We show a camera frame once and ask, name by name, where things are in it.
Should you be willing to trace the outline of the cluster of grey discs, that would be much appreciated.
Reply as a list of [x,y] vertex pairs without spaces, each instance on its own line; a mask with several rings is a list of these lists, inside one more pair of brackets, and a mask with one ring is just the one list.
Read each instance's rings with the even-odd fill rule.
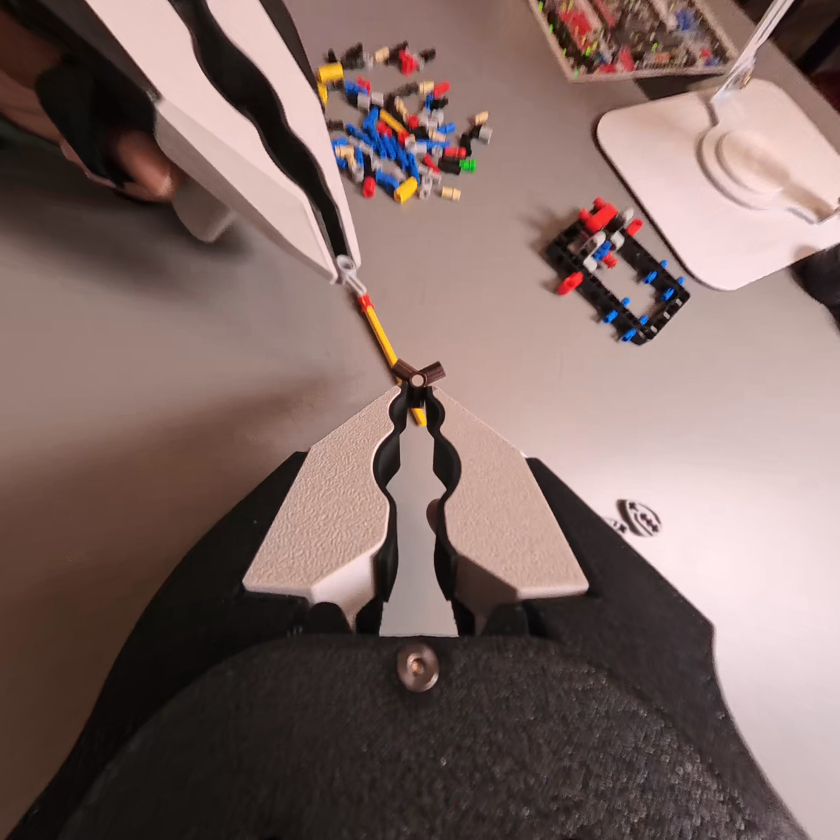
[[603,521],[623,537],[634,535],[640,539],[653,538],[663,530],[663,522],[650,506],[634,499],[616,502],[616,517],[603,517]]

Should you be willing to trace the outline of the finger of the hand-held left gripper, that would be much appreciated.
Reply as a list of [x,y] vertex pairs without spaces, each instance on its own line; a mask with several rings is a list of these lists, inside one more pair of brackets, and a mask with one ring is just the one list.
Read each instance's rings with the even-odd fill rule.
[[178,198],[194,236],[218,237],[239,216],[270,241],[336,283],[316,251],[300,207],[274,193],[275,179],[256,150],[256,134],[203,72],[196,49],[197,2],[90,2],[160,94],[152,134],[166,157],[205,197]]
[[205,76],[255,132],[271,190],[300,207],[327,270],[361,263],[358,239],[314,76],[282,2],[197,2],[196,49]]

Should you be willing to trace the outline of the pile of small lego pieces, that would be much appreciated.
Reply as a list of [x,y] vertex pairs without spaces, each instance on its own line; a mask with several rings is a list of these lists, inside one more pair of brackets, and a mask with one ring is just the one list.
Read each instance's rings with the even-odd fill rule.
[[436,48],[406,40],[378,49],[358,42],[329,49],[316,69],[335,162],[363,198],[455,203],[461,191],[445,179],[475,172],[476,148],[492,137],[489,113],[448,119],[450,83],[427,76],[436,57]]

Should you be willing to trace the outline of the colourful sticker sheet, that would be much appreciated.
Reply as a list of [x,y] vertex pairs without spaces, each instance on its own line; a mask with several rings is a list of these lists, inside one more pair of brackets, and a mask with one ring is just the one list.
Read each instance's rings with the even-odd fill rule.
[[738,56],[704,2],[528,1],[572,82],[704,77]]

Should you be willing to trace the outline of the yellow lego axle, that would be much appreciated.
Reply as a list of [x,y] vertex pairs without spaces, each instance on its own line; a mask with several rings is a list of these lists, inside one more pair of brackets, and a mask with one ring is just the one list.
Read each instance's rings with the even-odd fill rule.
[[367,320],[367,322],[368,322],[368,324],[369,324],[369,326],[370,326],[370,328],[373,332],[373,335],[376,339],[376,342],[379,344],[379,347],[382,351],[382,354],[385,358],[385,361],[388,363],[389,369],[392,371],[392,373],[394,375],[394,378],[396,378],[399,382],[401,382],[402,380],[396,374],[398,368],[395,367],[397,365],[397,363],[399,362],[399,359],[397,358],[396,352],[394,351],[394,349],[392,347],[391,341],[389,340],[388,336],[386,335],[386,332],[385,332],[384,328],[382,327],[382,323],[379,320],[379,317],[378,317],[378,315],[375,311],[374,305],[373,305],[373,309],[368,311],[367,315],[366,316],[364,315],[364,317],[366,318],[366,320]]

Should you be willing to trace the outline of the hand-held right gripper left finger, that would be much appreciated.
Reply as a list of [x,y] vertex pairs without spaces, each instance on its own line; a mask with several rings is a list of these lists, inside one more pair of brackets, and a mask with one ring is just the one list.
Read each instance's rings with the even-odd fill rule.
[[377,634],[396,579],[396,506],[407,394],[394,386],[311,446],[245,573],[248,592],[335,604]]

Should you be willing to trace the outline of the black lego frame assembly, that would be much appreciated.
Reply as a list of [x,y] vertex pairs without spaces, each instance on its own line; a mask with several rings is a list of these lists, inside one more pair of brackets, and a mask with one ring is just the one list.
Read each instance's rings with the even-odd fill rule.
[[[558,277],[554,293],[578,293],[594,309],[598,321],[616,331],[621,343],[643,346],[659,336],[690,300],[683,276],[669,271],[666,259],[657,260],[637,240],[644,220],[629,207],[620,211],[597,196],[576,219],[556,234],[543,252]],[[636,281],[654,293],[654,308],[637,316],[628,297],[618,297],[605,285],[600,270],[625,264]]]

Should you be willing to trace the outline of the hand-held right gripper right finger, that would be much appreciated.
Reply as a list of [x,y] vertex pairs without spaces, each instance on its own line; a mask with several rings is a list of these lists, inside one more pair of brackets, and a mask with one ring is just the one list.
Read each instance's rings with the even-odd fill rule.
[[444,485],[435,572],[458,631],[501,606],[587,593],[589,582],[521,450],[441,388],[427,389],[433,468]]

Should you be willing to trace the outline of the white book stand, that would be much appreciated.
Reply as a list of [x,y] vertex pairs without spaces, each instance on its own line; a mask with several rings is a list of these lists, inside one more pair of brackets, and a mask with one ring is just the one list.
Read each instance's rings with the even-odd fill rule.
[[838,256],[838,151],[785,91],[753,74],[791,5],[771,4],[719,88],[613,110],[595,128],[648,219],[711,289]]

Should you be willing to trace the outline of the brown lego connector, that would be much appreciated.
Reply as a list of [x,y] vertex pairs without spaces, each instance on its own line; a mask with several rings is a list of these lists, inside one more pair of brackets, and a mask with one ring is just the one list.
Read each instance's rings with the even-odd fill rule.
[[439,361],[417,369],[404,360],[397,359],[392,365],[392,372],[400,382],[405,383],[414,392],[421,392],[446,376],[445,368]]

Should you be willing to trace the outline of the person's left hand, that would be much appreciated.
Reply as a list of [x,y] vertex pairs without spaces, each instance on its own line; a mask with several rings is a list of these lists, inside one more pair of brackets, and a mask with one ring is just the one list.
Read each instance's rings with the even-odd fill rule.
[[120,171],[114,181],[100,175],[79,156],[44,110],[37,85],[56,68],[69,68],[76,58],[53,37],[37,35],[5,7],[1,12],[2,138],[32,140],[41,148],[58,150],[86,177],[142,203],[170,203],[183,182],[183,173],[162,152],[154,138],[134,127],[108,129],[104,158]]

